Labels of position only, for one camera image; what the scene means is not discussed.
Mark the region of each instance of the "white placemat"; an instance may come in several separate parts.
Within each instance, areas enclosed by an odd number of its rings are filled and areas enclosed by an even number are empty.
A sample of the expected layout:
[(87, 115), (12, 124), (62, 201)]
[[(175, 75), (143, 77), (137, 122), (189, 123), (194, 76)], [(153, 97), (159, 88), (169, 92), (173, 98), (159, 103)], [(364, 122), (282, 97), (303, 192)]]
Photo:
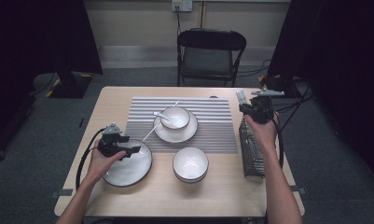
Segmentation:
[(154, 111), (162, 111), (179, 101), (192, 112), (199, 127), (195, 135), (182, 143), (168, 143), (155, 132), (145, 140), (152, 152), (177, 152), (184, 147), (197, 147), (207, 153), (238, 153), (229, 101), (226, 98), (202, 97), (133, 97), (125, 135), (142, 141), (152, 130)]

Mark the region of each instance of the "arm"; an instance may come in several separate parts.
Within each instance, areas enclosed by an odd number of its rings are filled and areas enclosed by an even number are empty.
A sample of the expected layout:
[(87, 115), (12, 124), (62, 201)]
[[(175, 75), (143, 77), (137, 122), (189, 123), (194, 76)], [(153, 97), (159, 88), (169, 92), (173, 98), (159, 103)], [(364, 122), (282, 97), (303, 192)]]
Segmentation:
[(277, 157), (275, 146), (277, 132), (273, 122), (258, 124), (248, 115), (244, 118), (253, 129), (263, 156), (269, 223), (302, 223), (297, 201), (288, 186)]
[(91, 152), (90, 166), (87, 175), (82, 180), (73, 199), (67, 205), (56, 223), (81, 223), (94, 186), (105, 175), (115, 161), (126, 155), (126, 152), (120, 151), (110, 158), (103, 156), (99, 149), (97, 149), (99, 141), (100, 140), (97, 140), (95, 142), (95, 149)]

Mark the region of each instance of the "wooden table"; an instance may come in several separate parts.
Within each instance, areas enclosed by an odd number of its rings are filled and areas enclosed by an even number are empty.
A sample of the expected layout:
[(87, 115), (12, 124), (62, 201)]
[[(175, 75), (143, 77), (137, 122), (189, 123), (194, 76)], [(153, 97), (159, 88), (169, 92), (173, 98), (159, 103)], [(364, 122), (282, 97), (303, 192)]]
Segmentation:
[[(210, 166), (207, 176), (198, 183), (181, 182), (173, 173), (174, 153), (153, 152), (148, 175), (139, 183), (117, 188), (101, 180), (95, 186), (86, 209), (93, 217), (264, 217), (266, 211), (265, 179), (243, 175), (239, 126), (242, 113), (236, 97), (237, 88), (182, 87), (105, 87), (94, 107), (88, 127), (64, 183), (64, 189), (75, 189), (76, 170), (89, 141), (101, 128), (115, 122), (126, 129), (132, 97), (209, 97), (229, 99), (233, 128), (239, 152), (208, 153)], [(254, 89), (244, 89), (247, 98)], [(90, 157), (84, 166), (85, 176)], [(295, 185), (288, 162), (284, 173), (290, 186)], [(301, 214), (304, 207), (298, 192), (294, 192)], [(62, 214), (72, 196), (61, 196), (55, 207)]]

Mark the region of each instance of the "dish rack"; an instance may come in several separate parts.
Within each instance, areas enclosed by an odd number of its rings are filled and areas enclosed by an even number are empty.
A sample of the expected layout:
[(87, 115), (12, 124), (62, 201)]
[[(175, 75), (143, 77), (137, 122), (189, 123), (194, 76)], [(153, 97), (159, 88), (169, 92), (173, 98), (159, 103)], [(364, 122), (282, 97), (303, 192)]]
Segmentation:
[(242, 168), (244, 176), (265, 176), (263, 157), (259, 146), (250, 132), (247, 122), (242, 119), (239, 127), (240, 144), (242, 147)]

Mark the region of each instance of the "human hand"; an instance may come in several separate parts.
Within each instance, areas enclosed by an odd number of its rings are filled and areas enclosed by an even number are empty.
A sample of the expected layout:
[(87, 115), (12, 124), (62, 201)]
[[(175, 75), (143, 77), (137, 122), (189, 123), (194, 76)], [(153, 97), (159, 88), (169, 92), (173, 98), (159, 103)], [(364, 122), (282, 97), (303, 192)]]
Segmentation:
[(90, 166), (87, 174), (87, 176), (90, 177), (94, 183), (98, 182), (105, 175), (105, 173), (108, 172), (111, 165), (115, 161), (120, 160), (126, 155), (125, 151), (120, 151), (112, 157), (106, 157), (97, 148), (97, 146), (99, 146), (99, 142), (100, 139), (94, 142), (94, 149), (91, 152)]
[[(274, 113), (275, 116), (273, 119), (276, 123), (279, 123), (278, 113)], [(271, 120), (265, 124), (259, 124), (254, 122), (249, 115), (244, 116), (244, 119), (247, 124), (253, 129), (254, 137), (261, 149), (266, 150), (275, 147), (277, 130)]]

